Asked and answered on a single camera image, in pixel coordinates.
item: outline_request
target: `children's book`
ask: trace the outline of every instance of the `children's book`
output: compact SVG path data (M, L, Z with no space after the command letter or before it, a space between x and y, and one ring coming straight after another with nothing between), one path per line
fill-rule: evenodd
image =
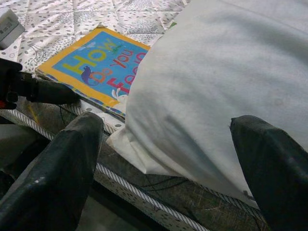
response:
M67 85L102 109L125 117L130 86L149 48L98 26L36 68L36 73Z

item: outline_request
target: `blue cartoon animal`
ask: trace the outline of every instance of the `blue cartoon animal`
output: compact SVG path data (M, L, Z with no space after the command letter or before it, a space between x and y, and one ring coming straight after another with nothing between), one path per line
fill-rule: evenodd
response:
M92 73L91 69L88 66L85 66L83 69L84 69L84 72L82 72L81 78L85 82L85 84L87 84L88 86L98 85L99 82L97 82L97 81L95 81L94 84L89 83L90 74Z

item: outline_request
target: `floor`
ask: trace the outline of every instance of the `floor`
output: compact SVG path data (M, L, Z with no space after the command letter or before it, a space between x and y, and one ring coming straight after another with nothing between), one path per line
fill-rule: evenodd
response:
M137 231L135 227L88 197L76 231Z

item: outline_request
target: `mattress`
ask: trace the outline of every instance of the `mattress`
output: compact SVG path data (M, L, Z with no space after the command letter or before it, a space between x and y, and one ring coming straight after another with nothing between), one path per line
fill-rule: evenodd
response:
M0 0L19 17L25 32L0 57L34 73L41 63L98 24L152 46L190 0ZM57 106L19 99L17 109L0 111L14 123L52 139L76 115L92 111L104 120L105 138L124 125L98 108L79 102ZM183 178L144 175L105 142L95 180L169 230L268 230L256 209Z

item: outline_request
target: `patterned bedsheet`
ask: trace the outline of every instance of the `patterned bedsheet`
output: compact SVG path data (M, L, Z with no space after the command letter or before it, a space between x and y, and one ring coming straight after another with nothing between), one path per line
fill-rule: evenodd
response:
M0 57L20 62L24 71L34 73L37 66L98 24L153 45L189 2L0 0L0 7L10 7L26 29L9 48L0 51ZM16 111L2 110L0 116L37 128L38 132L52 139L53 134L83 111L100 112L87 103L60 108L20 99ZM123 124L116 120L112 123L113 128ZM143 175L106 144L102 147L95 179L170 230L206 230L204 227L212 231L267 230L258 212L248 211L241 203L230 202L223 195L214 196L215 192L204 190L186 179Z

